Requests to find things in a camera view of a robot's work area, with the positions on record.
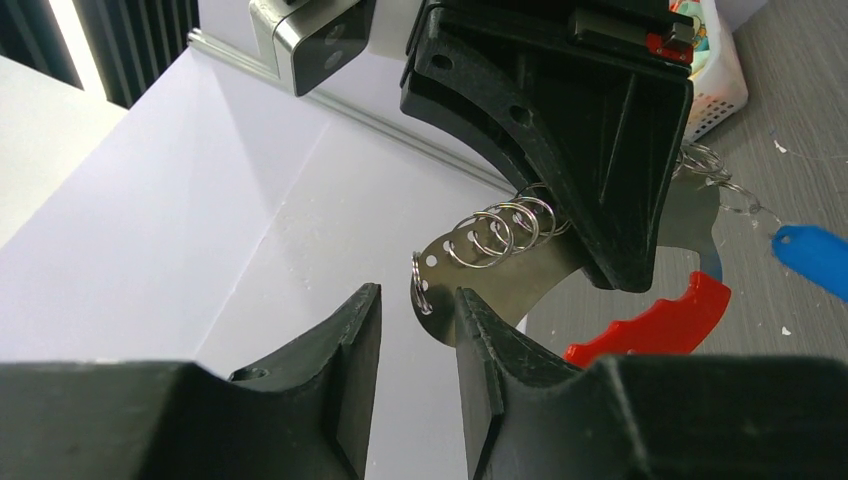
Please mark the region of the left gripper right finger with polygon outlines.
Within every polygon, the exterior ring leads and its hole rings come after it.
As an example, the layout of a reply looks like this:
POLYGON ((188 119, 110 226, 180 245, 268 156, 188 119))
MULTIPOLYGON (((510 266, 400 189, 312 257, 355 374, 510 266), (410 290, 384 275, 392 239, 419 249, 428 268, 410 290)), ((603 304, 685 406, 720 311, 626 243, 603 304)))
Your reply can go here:
POLYGON ((579 368, 455 292, 471 479, 843 479, 847 367, 612 355, 579 368))

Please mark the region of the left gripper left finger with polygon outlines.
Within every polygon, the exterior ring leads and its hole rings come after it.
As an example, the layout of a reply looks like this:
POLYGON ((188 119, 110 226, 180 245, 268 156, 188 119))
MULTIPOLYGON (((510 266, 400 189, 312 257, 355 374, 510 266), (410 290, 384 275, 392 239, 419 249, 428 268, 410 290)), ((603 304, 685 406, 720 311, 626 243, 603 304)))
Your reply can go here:
POLYGON ((221 378, 193 362, 1 367, 5 479, 361 479, 382 326, 366 283, 221 378))

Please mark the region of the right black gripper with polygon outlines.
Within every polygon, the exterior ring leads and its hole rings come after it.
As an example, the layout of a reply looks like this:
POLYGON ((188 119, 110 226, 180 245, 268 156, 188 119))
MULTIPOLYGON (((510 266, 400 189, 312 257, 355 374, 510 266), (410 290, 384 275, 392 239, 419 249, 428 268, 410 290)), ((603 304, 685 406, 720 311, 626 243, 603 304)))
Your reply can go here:
POLYGON ((401 111, 511 185, 544 185, 602 289, 653 282, 693 102, 696 29, 667 1, 423 1, 401 111))

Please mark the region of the white plastic basket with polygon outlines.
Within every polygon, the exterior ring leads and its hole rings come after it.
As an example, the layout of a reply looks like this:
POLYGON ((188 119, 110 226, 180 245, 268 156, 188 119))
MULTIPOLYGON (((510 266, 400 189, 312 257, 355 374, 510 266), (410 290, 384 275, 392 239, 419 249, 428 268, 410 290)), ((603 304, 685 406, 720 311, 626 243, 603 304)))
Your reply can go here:
POLYGON ((743 108, 748 88, 738 58, 732 30, 714 1, 701 1, 709 38, 706 64, 690 79, 694 99, 684 138, 695 141, 743 108))

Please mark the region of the colourful patterned cloth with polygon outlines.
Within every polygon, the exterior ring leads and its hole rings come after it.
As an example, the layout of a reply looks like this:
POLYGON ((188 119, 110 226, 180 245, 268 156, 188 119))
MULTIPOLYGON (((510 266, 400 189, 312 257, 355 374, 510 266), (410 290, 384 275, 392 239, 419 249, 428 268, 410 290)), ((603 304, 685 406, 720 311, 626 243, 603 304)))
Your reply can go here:
POLYGON ((700 0, 675 0, 670 2, 670 10, 691 17, 695 31, 693 40, 692 73, 698 72, 709 56, 709 38, 706 28, 703 6, 700 0))

